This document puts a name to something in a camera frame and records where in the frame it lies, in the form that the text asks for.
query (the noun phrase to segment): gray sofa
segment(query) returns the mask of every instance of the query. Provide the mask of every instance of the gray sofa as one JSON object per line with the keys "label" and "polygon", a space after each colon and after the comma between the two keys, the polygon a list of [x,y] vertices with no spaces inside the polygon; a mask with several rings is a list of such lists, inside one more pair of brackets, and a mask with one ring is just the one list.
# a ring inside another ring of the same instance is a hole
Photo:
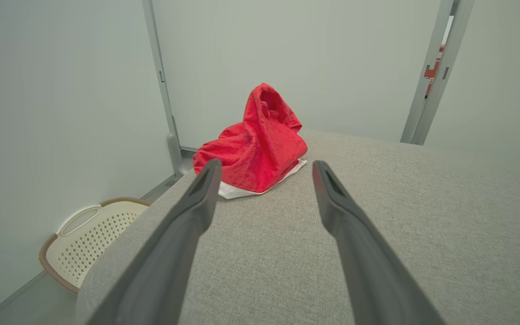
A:
{"label": "gray sofa", "polygon": [[[520,323],[520,173],[423,146],[301,136],[309,164],[297,174],[263,195],[219,200],[180,323],[353,323],[338,249],[318,214],[314,160],[332,167],[448,323]],[[99,257],[78,296],[78,323],[194,177],[178,181]]]}

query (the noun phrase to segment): basket handle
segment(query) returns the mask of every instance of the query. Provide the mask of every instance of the basket handle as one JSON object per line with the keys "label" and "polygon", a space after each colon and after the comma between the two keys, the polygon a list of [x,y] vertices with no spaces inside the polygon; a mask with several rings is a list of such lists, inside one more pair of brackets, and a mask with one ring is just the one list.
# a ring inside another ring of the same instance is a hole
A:
{"label": "basket handle", "polygon": [[[69,218],[67,218],[63,224],[61,224],[60,228],[57,230],[57,235],[58,236],[62,236],[62,237],[65,237],[65,236],[68,236],[70,234],[72,234],[74,231],[78,230],[79,228],[83,227],[85,224],[87,224],[91,219],[95,218],[98,214],[99,214],[99,211],[100,209],[102,208],[101,205],[92,205],[92,206],[88,206],[87,208],[83,208],[81,210],[78,210],[76,211],[74,214],[72,214]],[[82,222],[80,225],[78,225],[77,227],[75,227],[73,230],[71,230],[70,232],[68,232],[67,234],[64,234],[64,230],[71,224],[72,221],[76,220],[79,216],[81,216],[82,214],[84,214],[85,212],[88,212],[88,211],[91,211],[91,210],[96,210],[95,214],[91,217],[89,217],[87,220],[85,220],[84,222]]]}

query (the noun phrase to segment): gray fabric surface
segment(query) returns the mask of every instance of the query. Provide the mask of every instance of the gray fabric surface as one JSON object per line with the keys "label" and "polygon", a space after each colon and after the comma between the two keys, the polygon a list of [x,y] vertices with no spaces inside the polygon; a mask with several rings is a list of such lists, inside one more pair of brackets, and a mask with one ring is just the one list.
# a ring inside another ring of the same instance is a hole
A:
{"label": "gray fabric surface", "polygon": [[[303,130],[309,164],[263,195],[220,200],[198,244],[180,323],[352,323],[338,250],[318,214],[325,160],[451,324],[520,323],[520,175],[474,157]],[[194,179],[115,240],[77,302],[83,323]]]}

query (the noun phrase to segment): red cloth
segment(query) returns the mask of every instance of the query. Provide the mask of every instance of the red cloth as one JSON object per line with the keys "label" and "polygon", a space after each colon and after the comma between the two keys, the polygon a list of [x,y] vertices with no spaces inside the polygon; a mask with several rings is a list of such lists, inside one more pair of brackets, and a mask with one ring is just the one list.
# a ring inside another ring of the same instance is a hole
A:
{"label": "red cloth", "polygon": [[243,121],[198,149],[194,170],[200,173],[209,160],[218,158],[222,181],[262,193],[283,179],[306,154],[306,142],[297,135],[301,128],[280,94],[263,83],[250,93]]}

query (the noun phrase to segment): basket rim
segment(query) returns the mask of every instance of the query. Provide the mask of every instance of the basket rim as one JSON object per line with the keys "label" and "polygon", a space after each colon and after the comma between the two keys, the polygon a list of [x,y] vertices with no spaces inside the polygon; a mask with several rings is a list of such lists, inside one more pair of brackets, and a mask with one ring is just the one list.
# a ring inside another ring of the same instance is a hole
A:
{"label": "basket rim", "polygon": [[[151,203],[146,200],[140,200],[138,198],[132,198],[132,197],[118,197],[113,198],[111,200],[106,200],[101,202],[99,205],[103,207],[110,205],[112,203],[116,202],[132,202],[137,203],[145,206],[151,206]],[[56,241],[58,238],[57,234],[51,235],[51,237],[43,244],[42,248],[39,251],[39,263],[43,266],[43,269],[65,290],[68,290],[72,294],[78,294],[79,288],[68,282],[66,279],[64,279],[62,276],[60,276],[59,273],[56,272],[56,270],[52,267],[52,265],[47,261],[47,251],[49,250],[49,247],[51,247],[52,243]]]}

